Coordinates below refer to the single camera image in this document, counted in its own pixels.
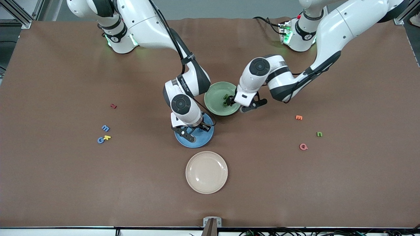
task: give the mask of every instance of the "gray circular joint cap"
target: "gray circular joint cap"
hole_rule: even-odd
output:
[[[191,107],[191,101],[189,97],[185,94],[178,94],[173,97],[171,102],[171,108],[174,112],[185,115],[189,112]]]
[[[270,71],[270,63],[264,58],[256,58],[249,65],[249,71],[255,76],[264,76]]]

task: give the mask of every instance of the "white plate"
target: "white plate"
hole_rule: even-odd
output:
[[[212,194],[225,185],[228,179],[228,166],[217,153],[199,152],[186,165],[185,177],[195,191]]]

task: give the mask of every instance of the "green plate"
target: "green plate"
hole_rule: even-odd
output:
[[[229,82],[217,82],[210,86],[209,90],[204,94],[204,103],[207,109],[215,115],[231,115],[235,113],[241,106],[238,103],[232,106],[223,106],[225,100],[223,97],[227,95],[235,95],[236,86]]]

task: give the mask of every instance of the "gray floor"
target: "gray floor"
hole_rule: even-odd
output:
[[[44,21],[85,21],[76,17],[68,8],[66,0],[48,0],[45,4]],[[277,18],[281,16],[296,17],[302,7],[297,0],[154,0],[168,20],[183,18],[252,18],[263,16]],[[334,9],[341,3],[329,6]],[[407,24],[407,35],[412,48],[420,58],[420,28]],[[19,27],[0,27],[0,41],[16,41],[20,33]],[[7,68],[14,49],[14,43],[0,42],[0,66]]]

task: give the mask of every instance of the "blue plate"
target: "blue plate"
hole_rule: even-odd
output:
[[[203,115],[203,119],[204,119],[204,123],[212,125],[213,121],[211,120],[210,116],[207,114]],[[175,137],[178,140],[178,142],[180,142],[182,145],[189,147],[189,148],[198,148],[198,147],[202,147],[204,145],[206,145],[211,138],[213,137],[213,133],[214,133],[214,127],[210,127],[210,130],[208,132],[197,128],[194,130],[194,132],[192,132],[192,136],[195,137],[195,142],[191,143],[189,141],[187,141],[185,138],[181,137],[179,134],[175,133]]]

